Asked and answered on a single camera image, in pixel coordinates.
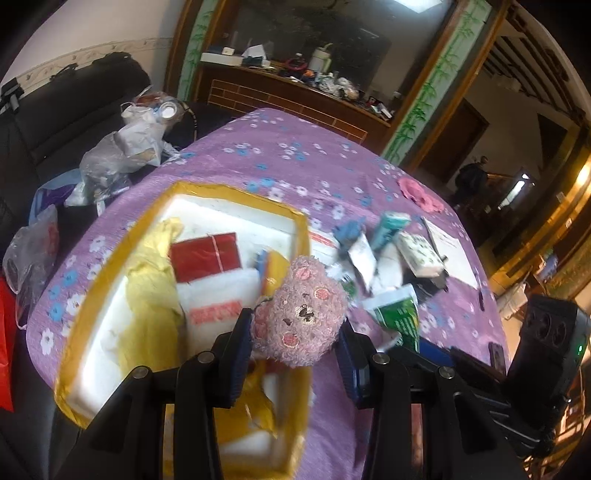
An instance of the screw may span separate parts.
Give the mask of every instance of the screw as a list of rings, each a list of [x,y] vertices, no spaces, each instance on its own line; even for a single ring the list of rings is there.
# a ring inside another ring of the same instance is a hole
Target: screw
[[[139,380],[140,378],[144,378],[146,375],[148,375],[148,372],[148,367],[135,367],[132,376]]]
[[[390,363],[390,357],[385,353],[375,353],[372,360],[378,365],[387,365]]]
[[[209,363],[213,362],[215,357],[216,356],[213,353],[211,353],[210,351],[201,352],[199,355],[197,355],[197,361],[200,364],[209,364]]]
[[[439,375],[447,380],[451,380],[456,376],[456,371],[452,367],[439,367]]]

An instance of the pink teddy bear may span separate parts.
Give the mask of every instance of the pink teddy bear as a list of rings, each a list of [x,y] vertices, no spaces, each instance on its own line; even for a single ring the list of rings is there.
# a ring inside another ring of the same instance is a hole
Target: pink teddy bear
[[[315,364],[337,338],[347,312],[343,287],[313,257],[298,257],[271,300],[255,309],[253,347],[289,367]]]

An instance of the window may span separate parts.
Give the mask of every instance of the window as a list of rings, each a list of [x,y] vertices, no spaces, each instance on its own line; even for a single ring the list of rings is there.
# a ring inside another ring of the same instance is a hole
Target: window
[[[522,179],[519,180],[515,184],[515,186],[511,189],[511,191],[509,192],[509,194],[501,202],[501,204],[499,205],[499,210],[501,210],[503,207],[509,206],[511,204],[511,202],[513,202],[513,200],[515,200],[517,198],[517,196],[519,195],[519,193],[521,192],[521,190],[525,186],[525,182],[530,179],[530,177],[529,177],[529,175],[527,173],[522,174],[521,175],[521,178]]]
[[[331,71],[384,102],[422,57],[453,0],[242,0],[229,46],[263,44],[271,60],[310,59],[332,43]]]

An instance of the ceiling light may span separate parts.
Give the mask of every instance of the ceiling light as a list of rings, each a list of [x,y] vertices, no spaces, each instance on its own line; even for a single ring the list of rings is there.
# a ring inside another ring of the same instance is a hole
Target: ceiling light
[[[425,10],[429,10],[430,8],[442,4],[443,0],[394,0],[401,5],[409,8],[413,12],[421,13]]]

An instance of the person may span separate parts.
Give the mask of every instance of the person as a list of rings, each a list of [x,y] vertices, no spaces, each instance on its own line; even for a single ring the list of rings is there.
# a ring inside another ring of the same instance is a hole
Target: person
[[[484,170],[484,166],[487,163],[488,158],[483,155],[478,162],[469,163],[460,168],[456,176],[457,190],[450,201],[454,210],[467,205],[486,184],[488,174]]]

